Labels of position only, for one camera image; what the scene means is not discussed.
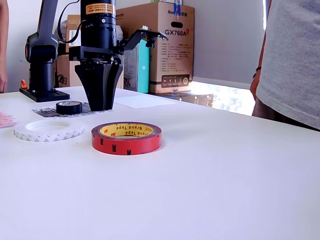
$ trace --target person's arm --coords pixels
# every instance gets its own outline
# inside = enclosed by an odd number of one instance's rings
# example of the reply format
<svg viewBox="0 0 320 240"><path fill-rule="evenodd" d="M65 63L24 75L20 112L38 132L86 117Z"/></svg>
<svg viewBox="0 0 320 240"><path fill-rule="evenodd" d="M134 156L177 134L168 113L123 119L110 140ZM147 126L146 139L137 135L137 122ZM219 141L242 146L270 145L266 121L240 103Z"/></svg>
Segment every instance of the person's arm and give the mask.
<svg viewBox="0 0 320 240"><path fill-rule="evenodd" d="M272 3L272 0L270 0L270 2L269 2L268 14L270 12L271 3ZM255 76L253 78L252 84L250 86L250 91L251 91L251 93L253 95L254 100L257 99L257 88L258 88L259 81L260 81L260 74L261 74L262 62L263 62L263 59L264 59L266 39L267 39L267 33L264 34L262 49L261 49L260 58L259 58L259 65L258 65L257 71L255 73Z"/></svg>
<svg viewBox="0 0 320 240"><path fill-rule="evenodd" d="M0 0L0 93L7 89L7 42L9 30L9 8L7 0Z"/></svg>

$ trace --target person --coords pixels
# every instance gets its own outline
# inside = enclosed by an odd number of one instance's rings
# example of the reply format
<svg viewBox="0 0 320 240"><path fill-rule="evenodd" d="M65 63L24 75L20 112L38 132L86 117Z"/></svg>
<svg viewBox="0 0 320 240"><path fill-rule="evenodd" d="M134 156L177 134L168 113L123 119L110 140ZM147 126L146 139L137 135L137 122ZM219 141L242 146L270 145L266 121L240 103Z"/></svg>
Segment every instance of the person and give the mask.
<svg viewBox="0 0 320 240"><path fill-rule="evenodd" d="M252 115L320 130L320 0L272 0Z"/></svg>
<svg viewBox="0 0 320 240"><path fill-rule="evenodd" d="M9 29L9 8L7 0L0 0L0 94L5 93L8 85L7 42Z"/></svg>

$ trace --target white foam tape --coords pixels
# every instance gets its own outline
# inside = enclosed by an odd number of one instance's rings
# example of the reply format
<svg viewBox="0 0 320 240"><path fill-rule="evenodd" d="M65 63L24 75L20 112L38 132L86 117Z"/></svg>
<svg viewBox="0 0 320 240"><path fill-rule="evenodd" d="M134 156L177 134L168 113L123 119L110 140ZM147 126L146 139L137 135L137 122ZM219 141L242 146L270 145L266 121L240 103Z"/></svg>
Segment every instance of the white foam tape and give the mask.
<svg viewBox="0 0 320 240"><path fill-rule="evenodd" d="M57 142L75 138L84 130L80 122L59 118L19 123L14 127L13 134L29 142Z"/></svg>

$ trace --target black electrical tape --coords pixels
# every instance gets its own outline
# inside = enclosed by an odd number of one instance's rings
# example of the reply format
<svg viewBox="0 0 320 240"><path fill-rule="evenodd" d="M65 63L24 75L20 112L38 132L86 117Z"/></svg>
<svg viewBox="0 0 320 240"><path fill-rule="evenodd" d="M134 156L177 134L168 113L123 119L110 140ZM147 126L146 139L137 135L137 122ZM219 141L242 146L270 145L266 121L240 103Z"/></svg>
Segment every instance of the black electrical tape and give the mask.
<svg viewBox="0 0 320 240"><path fill-rule="evenodd" d="M56 104L56 113L62 115L81 114L83 104L79 101L61 101Z"/></svg>

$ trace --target red tape roll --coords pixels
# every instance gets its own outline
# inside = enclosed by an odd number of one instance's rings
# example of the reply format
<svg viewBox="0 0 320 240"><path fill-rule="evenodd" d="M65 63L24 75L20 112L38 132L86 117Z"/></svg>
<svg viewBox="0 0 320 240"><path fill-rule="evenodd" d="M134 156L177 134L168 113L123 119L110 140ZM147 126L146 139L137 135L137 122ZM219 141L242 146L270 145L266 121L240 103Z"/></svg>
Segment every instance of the red tape roll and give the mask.
<svg viewBox="0 0 320 240"><path fill-rule="evenodd" d="M91 131L94 149L112 155L139 155L160 148L162 131L141 122L113 122Z"/></svg>

